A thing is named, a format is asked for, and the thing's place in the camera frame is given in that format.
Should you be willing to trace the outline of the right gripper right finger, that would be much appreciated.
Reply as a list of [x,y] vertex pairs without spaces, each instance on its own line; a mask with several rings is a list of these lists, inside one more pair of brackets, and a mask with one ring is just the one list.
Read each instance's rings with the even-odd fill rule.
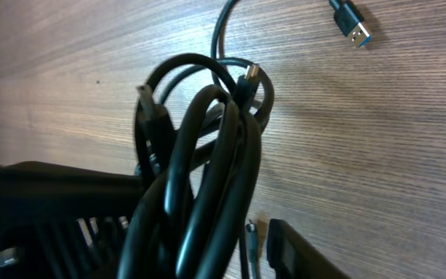
[[282,219],[269,221],[266,258],[276,279],[350,279]]

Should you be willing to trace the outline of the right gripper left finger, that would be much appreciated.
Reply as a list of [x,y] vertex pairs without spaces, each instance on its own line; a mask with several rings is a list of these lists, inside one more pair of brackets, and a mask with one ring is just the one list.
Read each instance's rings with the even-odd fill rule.
[[0,167],[0,278],[113,278],[144,188],[132,175],[36,161]]

